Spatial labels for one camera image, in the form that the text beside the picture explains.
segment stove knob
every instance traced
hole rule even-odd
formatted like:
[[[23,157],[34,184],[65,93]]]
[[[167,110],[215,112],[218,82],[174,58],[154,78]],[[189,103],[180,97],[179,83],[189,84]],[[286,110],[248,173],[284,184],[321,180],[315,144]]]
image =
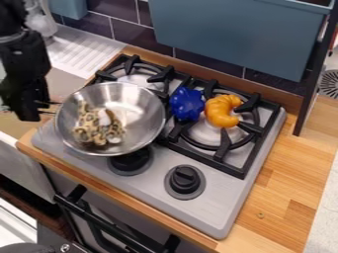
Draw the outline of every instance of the stove knob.
[[[170,186],[178,194],[192,194],[200,185],[197,170],[187,165],[177,166],[170,178]]]

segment wooden countertop edge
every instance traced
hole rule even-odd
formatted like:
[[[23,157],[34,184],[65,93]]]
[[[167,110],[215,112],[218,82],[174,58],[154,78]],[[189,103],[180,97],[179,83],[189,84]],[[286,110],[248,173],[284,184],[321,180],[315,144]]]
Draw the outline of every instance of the wooden countertop edge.
[[[106,198],[116,201],[128,210],[141,213],[143,216],[151,219],[152,221],[160,223],[161,226],[165,226],[168,230],[174,232],[175,234],[200,245],[210,252],[216,252],[216,248],[219,243],[218,241],[198,232],[194,228],[178,221],[164,212],[152,208],[151,206],[116,189],[102,180],[95,178],[70,164],[60,162],[60,160],[33,147],[31,139],[36,132],[36,128],[31,129],[17,142],[16,146],[21,152],[29,155],[31,158],[37,160],[49,169],[71,178],[75,182],[88,187]]]

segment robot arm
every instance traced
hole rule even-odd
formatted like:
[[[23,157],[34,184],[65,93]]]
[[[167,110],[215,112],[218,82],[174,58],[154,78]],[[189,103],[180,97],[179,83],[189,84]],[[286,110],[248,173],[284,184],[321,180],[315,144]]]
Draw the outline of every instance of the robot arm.
[[[7,74],[0,96],[21,121],[38,122],[39,108],[49,102],[44,77],[51,66],[42,36],[25,26],[26,15],[22,0],[0,0],[0,58]]]

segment gray stove panel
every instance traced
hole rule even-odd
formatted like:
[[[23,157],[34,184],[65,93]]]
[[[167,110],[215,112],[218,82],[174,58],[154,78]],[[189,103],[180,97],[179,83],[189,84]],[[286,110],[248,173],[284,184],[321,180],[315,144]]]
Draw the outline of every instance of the gray stove panel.
[[[148,170],[136,176],[119,176],[110,170],[107,158],[86,156],[66,147],[54,131],[52,121],[39,129],[32,143],[35,147],[176,217],[197,230],[216,239],[222,239],[232,227],[285,118],[286,112],[281,108],[274,126],[244,180],[217,171],[157,144],[151,146],[154,159]],[[164,189],[167,172],[181,164],[195,166],[206,176],[205,191],[193,200],[176,200]]]

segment tile wall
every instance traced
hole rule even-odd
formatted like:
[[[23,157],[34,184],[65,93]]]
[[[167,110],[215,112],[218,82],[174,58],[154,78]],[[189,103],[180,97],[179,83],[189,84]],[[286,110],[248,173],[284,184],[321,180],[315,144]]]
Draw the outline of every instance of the tile wall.
[[[152,27],[148,3],[143,0],[87,0],[87,2],[89,13],[82,20],[77,21],[54,15],[55,20],[59,24],[72,28],[133,44],[294,94],[304,95],[303,82],[295,83],[158,43]]]

